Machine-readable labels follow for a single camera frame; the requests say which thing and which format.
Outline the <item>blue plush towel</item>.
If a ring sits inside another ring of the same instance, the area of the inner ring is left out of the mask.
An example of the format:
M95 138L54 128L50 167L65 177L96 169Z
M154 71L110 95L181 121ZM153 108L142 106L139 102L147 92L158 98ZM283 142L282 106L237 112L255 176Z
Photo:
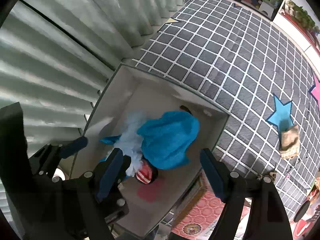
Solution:
M187 165L186 151L199 131L199 120L186 111L169 111L158 119L147 119L137 131L143 137L142 159L160 170ZM120 136L108 136L99 141L114 147Z

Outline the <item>grey checked blanket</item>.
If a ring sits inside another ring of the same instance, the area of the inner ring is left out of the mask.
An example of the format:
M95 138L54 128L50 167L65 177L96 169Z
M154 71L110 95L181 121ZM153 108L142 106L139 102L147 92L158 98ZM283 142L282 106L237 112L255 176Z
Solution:
M171 78L229 114L214 153L244 177L277 172L289 218L319 169L319 111L313 71L298 48L263 18L228 0L189 0L133 58L135 67ZM284 160L276 126L279 99L299 127L300 153Z

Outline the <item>pale green curtain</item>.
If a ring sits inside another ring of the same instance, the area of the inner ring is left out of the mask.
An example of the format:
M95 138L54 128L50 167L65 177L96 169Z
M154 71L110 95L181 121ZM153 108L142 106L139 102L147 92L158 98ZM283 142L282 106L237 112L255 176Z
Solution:
M23 109L27 156L83 132L123 59L184 0L1 0L1 106Z

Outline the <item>pink sponge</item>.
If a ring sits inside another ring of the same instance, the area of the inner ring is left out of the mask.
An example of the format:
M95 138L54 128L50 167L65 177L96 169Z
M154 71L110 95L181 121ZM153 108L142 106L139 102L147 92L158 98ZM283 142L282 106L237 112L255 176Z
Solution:
M160 197L163 186L164 180L162 178L156 179L148 185L140 185L137 196L148 203L153 203Z

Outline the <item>pink red carton box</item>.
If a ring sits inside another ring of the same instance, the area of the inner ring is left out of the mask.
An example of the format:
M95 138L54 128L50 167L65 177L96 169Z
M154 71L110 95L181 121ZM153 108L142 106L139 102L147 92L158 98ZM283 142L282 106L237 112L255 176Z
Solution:
M176 207L171 232L186 239L208 239L224 208L201 172Z

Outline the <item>light blue fluffy toy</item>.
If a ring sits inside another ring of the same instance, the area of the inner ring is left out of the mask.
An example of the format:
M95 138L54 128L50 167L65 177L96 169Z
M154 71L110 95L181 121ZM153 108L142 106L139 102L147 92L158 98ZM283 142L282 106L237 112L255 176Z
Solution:
M134 177L135 173L142 167L141 145L143 137L137 134L138 129L146 122L142 112L131 112L124 122L124 129L114 148L122 150L123 155L131 158L131 164L126 170L126 175Z

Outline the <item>black round disc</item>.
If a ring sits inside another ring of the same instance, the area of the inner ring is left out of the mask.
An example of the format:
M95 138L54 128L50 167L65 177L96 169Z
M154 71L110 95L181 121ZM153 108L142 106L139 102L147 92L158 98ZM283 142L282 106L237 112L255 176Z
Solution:
M306 200L301 207L299 208L299 210L296 212L295 217L293 219L293 221L295 223L297 223L299 220L301 220L301 218L306 214L308 208L310 206L310 200Z

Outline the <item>white storage box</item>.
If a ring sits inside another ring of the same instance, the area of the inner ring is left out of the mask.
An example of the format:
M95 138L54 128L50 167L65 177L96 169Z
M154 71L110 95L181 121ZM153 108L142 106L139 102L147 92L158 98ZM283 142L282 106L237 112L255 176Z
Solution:
M114 146L131 157L121 194L129 213L118 224L145 237L198 176L200 151L212 150L227 122L219 107L169 79L121 65L85 127L88 140L74 158L72 176L93 170Z

